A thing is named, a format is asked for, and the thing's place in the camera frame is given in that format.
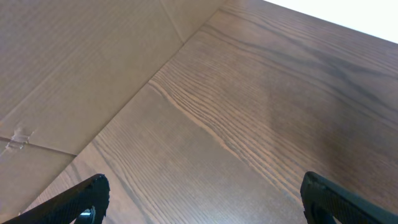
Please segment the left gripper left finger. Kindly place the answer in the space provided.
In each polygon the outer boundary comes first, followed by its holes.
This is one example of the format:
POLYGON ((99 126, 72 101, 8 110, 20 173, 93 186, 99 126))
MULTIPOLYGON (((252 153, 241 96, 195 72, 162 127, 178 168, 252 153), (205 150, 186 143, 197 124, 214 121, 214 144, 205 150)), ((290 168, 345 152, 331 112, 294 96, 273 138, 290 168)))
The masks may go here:
POLYGON ((102 224, 109 206, 109 193, 106 176, 95 174, 4 224, 102 224))

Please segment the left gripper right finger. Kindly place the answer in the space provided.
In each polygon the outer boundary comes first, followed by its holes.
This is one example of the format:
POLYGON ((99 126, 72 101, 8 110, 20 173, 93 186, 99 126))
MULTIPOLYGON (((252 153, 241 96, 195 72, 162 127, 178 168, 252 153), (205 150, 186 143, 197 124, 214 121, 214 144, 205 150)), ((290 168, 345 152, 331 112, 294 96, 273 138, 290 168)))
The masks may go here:
POLYGON ((300 195, 305 218, 310 224, 397 223, 396 214, 368 202, 312 171, 305 173, 300 195))

